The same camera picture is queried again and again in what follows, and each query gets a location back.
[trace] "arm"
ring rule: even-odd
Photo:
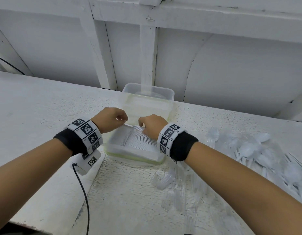
[[[123,110],[104,108],[91,120],[106,133],[128,118]],[[0,167],[0,228],[71,156],[61,141],[52,139]]]
[[[166,120],[139,119],[144,134],[157,139]],[[215,190],[257,235],[302,235],[302,204],[261,175],[196,142],[185,162]]]

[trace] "cable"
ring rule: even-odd
[[[0,58],[0,60],[2,60],[3,62],[7,63],[8,65],[10,65],[12,68],[16,69],[17,71],[19,71],[21,74],[25,75],[21,70],[19,70],[17,67],[14,67],[12,64],[10,64],[9,62],[5,61],[4,59]]]
[[[89,204],[88,204],[88,199],[87,199],[87,195],[86,195],[85,189],[84,189],[84,187],[83,187],[82,182],[81,182],[80,179],[79,179],[79,176],[77,175],[77,172],[76,172],[76,170],[75,170],[75,166],[77,166],[77,163],[73,163],[73,170],[74,170],[74,172],[75,172],[75,175],[77,176],[77,179],[78,179],[78,181],[79,181],[80,186],[82,187],[82,190],[83,190],[83,193],[84,193],[84,196],[85,196],[85,200],[86,200],[86,205],[87,205],[88,223],[87,223],[87,232],[86,232],[86,235],[88,235],[88,233],[89,233],[89,221],[90,221]]]

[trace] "black wrist strap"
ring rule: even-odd
[[[180,133],[173,141],[170,157],[176,162],[184,161],[187,158],[192,145],[198,141],[199,140],[191,134],[186,132]]]
[[[54,138],[57,138],[69,150],[72,150],[73,151],[72,156],[79,153],[87,154],[87,148],[84,145],[83,140],[79,138],[78,135],[70,129],[64,129],[63,131],[55,135]]]

